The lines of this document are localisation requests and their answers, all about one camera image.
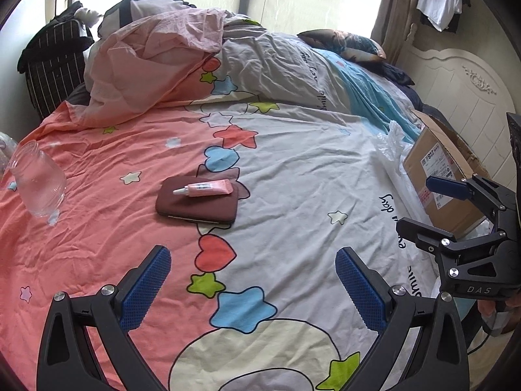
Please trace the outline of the clear glass jar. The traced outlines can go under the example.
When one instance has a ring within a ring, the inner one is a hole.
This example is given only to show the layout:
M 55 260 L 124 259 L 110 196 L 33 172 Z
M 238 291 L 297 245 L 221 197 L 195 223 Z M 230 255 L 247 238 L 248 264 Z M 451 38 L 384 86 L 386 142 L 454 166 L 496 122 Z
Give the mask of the clear glass jar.
M 49 217 L 63 202 L 66 176 L 35 140 L 17 146 L 8 164 L 20 198 L 35 217 Z

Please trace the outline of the dark navy blanket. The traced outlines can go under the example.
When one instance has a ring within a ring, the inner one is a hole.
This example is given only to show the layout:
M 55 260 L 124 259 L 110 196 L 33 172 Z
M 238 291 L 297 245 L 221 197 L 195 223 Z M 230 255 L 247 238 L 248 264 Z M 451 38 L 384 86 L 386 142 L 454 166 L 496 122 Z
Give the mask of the dark navy blanket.
M 418 93 L 412 88 L 415 83 L 407 73 L 385 62 L 382 62 L 381 66 L 382 76 L 393 82 L 409 98 L 416 110 L 427 114 L 429 117 L 433 117 L 453 131 L 448 119 L 444 117 L 441 111 L 422 101 Z

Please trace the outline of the cartoon star bed sheet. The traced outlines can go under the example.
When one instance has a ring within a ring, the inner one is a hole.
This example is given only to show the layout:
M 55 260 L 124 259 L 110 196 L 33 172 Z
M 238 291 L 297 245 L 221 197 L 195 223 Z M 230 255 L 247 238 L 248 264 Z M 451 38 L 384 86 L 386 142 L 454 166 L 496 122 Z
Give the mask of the cartoon star bed sheet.
M 124 123 L 87 127 L 62 104 L 27 140 L 63 170 L 48 218 L 1 182 L 1 351 L 34 388 L 58 291 L 117 282 L 157 244 L 171 270 L 131 337 L 172 390 L 337 390 L 369 350 L 340 284 L 349 245 L 390 283 L 429 295 L 430 259 L 397 235 L 401 193 L 371 138 L 395 120 L 418 132 L 392 82 L 295 38 L 243 33 L 172 94 Z M 232 224 L 158 214 L 170 177 L 228 179 Z

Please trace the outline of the pink crumpled quilt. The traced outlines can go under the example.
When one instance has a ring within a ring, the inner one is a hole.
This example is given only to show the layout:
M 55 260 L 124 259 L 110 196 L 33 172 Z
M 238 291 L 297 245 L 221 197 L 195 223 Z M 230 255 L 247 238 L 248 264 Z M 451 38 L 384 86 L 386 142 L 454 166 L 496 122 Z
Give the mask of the pink crumpled quilt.
M 138 117 L 222 48 L 226 12 L 187 8 L 134 21 L 98 41 L 87 60 L 90 101 L 72 112 L 87 127 Z

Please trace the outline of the brown wallet case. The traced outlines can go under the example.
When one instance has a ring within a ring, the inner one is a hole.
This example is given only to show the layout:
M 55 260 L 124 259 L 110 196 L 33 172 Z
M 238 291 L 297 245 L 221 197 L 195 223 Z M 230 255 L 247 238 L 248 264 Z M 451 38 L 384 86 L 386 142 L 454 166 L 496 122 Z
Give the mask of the brown wallet case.
M 156 212 L 193 223 L 234 223 L 238 211 L 238 188 L 230 180 L 224 179 L 230 185 L 230 193 L 188 196 L 176 192 L 189 185 L 205 182 L 209 182 L 209 179 L 187 176 L 166 178 L 157 194 Z

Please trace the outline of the pink cream tube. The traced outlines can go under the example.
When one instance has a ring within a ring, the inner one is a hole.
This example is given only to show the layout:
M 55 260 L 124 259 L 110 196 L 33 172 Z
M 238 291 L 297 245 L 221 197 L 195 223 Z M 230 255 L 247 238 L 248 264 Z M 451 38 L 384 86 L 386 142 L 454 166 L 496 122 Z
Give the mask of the pink cream tube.
M 232 182 L 228 179 L 187 184 L 182 188 L 173 190 L 174 195 L 182 195 L 190 198 L 230 195 L 234 191 Z

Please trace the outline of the brown cardboard box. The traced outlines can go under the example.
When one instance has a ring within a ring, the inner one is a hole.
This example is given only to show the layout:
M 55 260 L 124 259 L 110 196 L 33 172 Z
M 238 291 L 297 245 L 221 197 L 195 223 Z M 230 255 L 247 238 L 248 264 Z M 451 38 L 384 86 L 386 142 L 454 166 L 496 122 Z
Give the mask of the brown cardboard box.
M 403 162 L 405 172 L 434 227 L 461 238 L 484 218 L 468 199 L 464 180 L 489 174 L 456 132 L 428 114 L 413 114 L 423 128 Z

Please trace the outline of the cream carved headboard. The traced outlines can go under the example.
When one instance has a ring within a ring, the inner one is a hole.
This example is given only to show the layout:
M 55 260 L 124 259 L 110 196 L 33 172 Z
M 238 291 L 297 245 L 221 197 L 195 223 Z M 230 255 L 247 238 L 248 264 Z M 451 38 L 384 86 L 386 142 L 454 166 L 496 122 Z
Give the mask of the cream carved headboard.
M 484 60 L 459 49 L 422 51 L 413 23 L 397 65 L 415 82 L 422 102 L 442 112 L 495 182 L 516 187 L 506 115 L 515 111 L 505 83 Z

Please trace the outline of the patterned pillow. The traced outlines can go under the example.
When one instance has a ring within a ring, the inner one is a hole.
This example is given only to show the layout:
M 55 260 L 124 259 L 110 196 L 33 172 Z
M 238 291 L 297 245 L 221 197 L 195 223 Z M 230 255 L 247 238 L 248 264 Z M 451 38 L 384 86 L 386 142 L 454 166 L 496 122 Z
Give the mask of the patterned pillow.
M 298 34 L 309 46 L 331 51 L 352 62 L 382 62 L 387 59 L 383 48 L 370 38 L 333 29 L 314 29 Z

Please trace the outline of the white plastic bag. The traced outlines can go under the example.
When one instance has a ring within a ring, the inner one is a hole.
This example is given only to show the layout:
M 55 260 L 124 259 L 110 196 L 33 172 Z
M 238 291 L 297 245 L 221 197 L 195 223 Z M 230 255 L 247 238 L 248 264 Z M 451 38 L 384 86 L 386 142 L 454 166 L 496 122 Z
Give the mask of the white plastic bag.
M 398 180 L 406 176 L 403 161 L 412 149 L 406 138 L 403 128 L 395 120 L 390 121 L 387 133 L 378 132 L 371 138 L 376 157 L 390 179 Z

